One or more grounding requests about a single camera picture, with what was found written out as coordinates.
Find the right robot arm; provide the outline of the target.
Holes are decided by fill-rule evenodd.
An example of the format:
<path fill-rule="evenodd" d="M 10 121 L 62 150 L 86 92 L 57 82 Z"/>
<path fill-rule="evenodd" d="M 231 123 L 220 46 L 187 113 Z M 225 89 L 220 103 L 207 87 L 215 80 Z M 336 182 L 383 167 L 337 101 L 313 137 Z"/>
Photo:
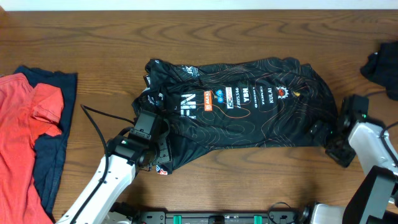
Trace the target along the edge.
<path fill-rule="evenodd" d="M 397 153 L 386 128 L 357 122 L 348 137 L 358 156 L 365 179 L 345 207 L 318 203 L 309 218 L 314 224 L 397 223 L 387 210 L 397 205 Z"/>

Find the black patterned sports jersey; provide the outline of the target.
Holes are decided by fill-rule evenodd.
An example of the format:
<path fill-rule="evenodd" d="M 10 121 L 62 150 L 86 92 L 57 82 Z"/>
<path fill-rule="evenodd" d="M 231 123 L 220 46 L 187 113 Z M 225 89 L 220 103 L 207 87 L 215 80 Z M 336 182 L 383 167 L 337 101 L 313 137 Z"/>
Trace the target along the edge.
<path fill-rule="evenodd" d="M 152 59 L 146 89 L 132 102 L 169 123 L 172 160 L 161 175 L 219 149 L 325 146 L 336 133 L 335 99 L 296 58 L 174 65 Z"/>

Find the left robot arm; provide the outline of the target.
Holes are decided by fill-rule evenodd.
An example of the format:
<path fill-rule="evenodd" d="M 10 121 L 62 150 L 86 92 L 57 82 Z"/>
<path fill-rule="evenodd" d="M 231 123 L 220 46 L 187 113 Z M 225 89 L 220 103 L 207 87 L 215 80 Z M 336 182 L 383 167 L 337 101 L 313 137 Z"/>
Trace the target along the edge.
<path fill-rule="evenodd" d="M 140 170 L 172 160 L 169 140 L 117 135 L 85 189 L 59 223 L 104 223 L 111 207 Z"/>

